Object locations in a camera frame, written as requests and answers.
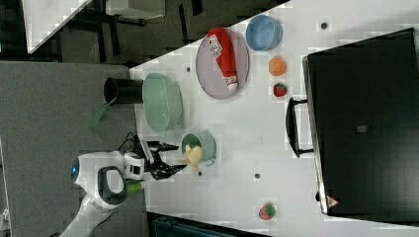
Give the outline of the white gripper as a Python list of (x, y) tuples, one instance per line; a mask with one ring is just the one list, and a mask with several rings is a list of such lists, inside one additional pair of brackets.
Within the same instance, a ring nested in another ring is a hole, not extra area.
[[(160, 142), (148, 141), (147, 145), (150, 150), (155, 152), (165, 152), (177, 150), (178, 146)], [(168, 165), (161, 159), (155, 159), (153, 162), (144, 161), (133, 152), (124, 154), (124, 175), (126, 179), (141, 181), (145, 172), (149, 173), (156, 181), (169, 179), (176, 173), (186, 168), (186, 165)]]

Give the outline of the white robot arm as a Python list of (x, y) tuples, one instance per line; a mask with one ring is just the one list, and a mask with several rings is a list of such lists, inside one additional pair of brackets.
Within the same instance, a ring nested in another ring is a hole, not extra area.
[(159, 141), (136, 141), (132, 151), (93, 152), (78, 156), (71, 180), (86, 195), (79, 210), (59, 237), (89, 237), (93, 230), (126, 201), (128, 182), (141, 183), (144, 173), (155, 180), (168, 179), (185, 165), (167, 165), (160, 152), (178, 150)]

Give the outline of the red strawberry toy near arm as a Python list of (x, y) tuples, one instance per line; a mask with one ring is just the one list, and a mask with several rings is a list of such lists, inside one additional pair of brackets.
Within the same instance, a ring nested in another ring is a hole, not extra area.
[(264, 204), (258, 213), (258, 216), (263, 220), (271, 220), (276, 215), (276, 209), (272, 203)]

